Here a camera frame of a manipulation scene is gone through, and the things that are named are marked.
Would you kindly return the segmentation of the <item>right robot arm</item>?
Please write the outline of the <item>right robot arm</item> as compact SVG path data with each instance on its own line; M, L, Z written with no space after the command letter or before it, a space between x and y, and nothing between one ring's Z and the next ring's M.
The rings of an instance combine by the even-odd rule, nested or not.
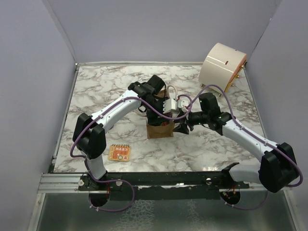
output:
M295 155L287 143L277 144L240 124L230 113L222 112L216 97L212 93L202 93L198 97L201 111L189 112L189 104L177 100L175 108L179 112L175 121L179 125L175 132L189 134L196 125L208 125L219 135L227 137L252 154L259 163L244 165L233 163L223 169L221 183L226 188L232 188L240 181L258 183L270 192L278 192L283 187L289 187L300 174L296 168Z

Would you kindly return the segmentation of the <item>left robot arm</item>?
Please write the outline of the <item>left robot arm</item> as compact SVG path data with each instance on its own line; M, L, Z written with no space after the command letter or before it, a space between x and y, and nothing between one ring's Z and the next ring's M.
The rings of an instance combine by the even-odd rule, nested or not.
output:
M135 109L144 106L146 108L147 123L150 126L167 125L169 120L155 113L163 113L163 101L167 99L167 92L158 96L162 88L166 87L165 82L153 75L148 81L134 82L114 102L99 112L87 115L82 113L77 118L73 134L73 146L70 151L71 157L85 159L85 165L92 176L90 185L101 190L106 185L107 170L103 163L102 154L106 149L106 133L121 120L125 115ZM78 148L80 155L73 155L73 150Z

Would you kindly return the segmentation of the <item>canvas tote bag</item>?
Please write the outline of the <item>canvas tote bag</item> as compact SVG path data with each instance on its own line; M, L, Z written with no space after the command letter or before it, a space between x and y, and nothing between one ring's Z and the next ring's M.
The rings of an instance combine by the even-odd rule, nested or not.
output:
M169 138L174 137L173 129L174 122L170 120L169 125L149 125L147 123L146 109L142 110L141 107L135 110L135 113L141 117L146 118L146 129L147 129L147 139L160 139L160 138Z

